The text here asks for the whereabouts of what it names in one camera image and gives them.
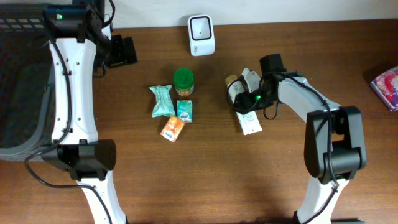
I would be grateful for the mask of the teal wipes packet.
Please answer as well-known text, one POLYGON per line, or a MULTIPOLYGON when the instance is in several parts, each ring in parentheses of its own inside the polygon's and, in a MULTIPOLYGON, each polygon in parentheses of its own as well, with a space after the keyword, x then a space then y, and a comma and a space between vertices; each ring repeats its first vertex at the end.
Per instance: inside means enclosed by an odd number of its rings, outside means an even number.
POLYGON ((175 109, 170 97, 170 90, 172 89, 171 85, 166 86, 151 86, 149 90, 153 92, 155 95, 155 106, 152 110, 152 117, 166 116, 171 117, 175 116, 175 109))

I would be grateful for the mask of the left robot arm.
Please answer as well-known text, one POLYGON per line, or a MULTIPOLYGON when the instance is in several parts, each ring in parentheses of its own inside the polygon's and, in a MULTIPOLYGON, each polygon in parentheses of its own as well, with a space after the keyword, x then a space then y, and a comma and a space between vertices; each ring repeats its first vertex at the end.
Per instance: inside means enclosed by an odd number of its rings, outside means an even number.
POLYGON ((130 37, 112 35, 104 1, 73 1, 43 11, 55 71, 51 145, 39 156, 68 172, 82 189, 95 223, 127 223, 113 182, 116 145, 100 140, 93 111, 96 69, 137 63, 130 37))

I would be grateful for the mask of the orange tissue pack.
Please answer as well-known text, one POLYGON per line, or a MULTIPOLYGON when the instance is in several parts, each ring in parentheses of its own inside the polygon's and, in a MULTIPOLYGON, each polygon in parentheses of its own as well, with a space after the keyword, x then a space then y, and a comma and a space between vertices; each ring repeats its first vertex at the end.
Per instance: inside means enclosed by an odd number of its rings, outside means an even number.
POLYGON ((184 121, 176 116, 171 116, 162 131, 160 132, 160 135, 171 142, 175 142, 184 126, 184 121))

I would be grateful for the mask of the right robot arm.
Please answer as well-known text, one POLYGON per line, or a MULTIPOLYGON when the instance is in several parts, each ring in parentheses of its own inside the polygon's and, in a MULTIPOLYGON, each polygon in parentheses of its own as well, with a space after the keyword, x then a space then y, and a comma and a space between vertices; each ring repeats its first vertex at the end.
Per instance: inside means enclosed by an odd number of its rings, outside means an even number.
POLYGON ((259 61, 261 74, 226 81, 226 100, 240 115, 285 104, 305 122, 304 161, 310 174, 293 223, 331 223, 342 190, 367 163, 363 119, 356 106, 323 96, 298 71, 288 71, 280 54, 259 61))

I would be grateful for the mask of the small teal tissue pack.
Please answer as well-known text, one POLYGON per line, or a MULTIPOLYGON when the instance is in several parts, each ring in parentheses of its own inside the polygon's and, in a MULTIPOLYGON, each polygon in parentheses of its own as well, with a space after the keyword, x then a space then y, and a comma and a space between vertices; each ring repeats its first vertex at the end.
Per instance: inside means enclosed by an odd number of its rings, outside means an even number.
POLYGON ((191 100, 178 100, 177 101, 177 117, 186 122, 192 122, 192 109, 193 104, 191 100))

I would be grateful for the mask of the white tube with tan cap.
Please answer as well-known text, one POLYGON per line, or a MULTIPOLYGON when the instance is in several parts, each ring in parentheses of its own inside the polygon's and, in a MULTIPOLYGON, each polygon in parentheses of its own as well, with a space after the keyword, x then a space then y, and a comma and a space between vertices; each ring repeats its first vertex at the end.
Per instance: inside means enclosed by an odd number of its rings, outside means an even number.
MULTIPOLYGON (((236 96, 240 93, 244 93, 245 89, 243 87, 242 81, 239 80, 239 77, 237 75, 228 76, 225 79, 225 83, 227 86, 227 102, 232 105, 236 96)), ((236 115, 238 117, 238 121, 244 135, 258 133, 262 131, 262 127, 257 118, 257 114, 254 111, 246 114, 236 112, 236 115)))

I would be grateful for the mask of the green lid jar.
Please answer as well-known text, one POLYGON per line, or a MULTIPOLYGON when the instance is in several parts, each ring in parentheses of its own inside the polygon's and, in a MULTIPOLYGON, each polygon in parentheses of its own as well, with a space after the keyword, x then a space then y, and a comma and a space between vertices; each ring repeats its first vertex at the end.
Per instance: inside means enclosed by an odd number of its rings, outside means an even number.
POLYGON ((180 96, 188 96, 194 91, 193 72, 187 68, 180 68, 174 73, 174 85, 180 96))

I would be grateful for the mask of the purple red pad pack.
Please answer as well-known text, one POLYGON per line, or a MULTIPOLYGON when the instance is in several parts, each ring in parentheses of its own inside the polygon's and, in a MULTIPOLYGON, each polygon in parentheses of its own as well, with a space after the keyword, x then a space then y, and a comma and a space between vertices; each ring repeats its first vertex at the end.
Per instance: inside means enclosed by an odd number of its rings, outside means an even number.
POLYGON ((390 111, 397 111, 397 67, 377 76, 370 87, 390 111))

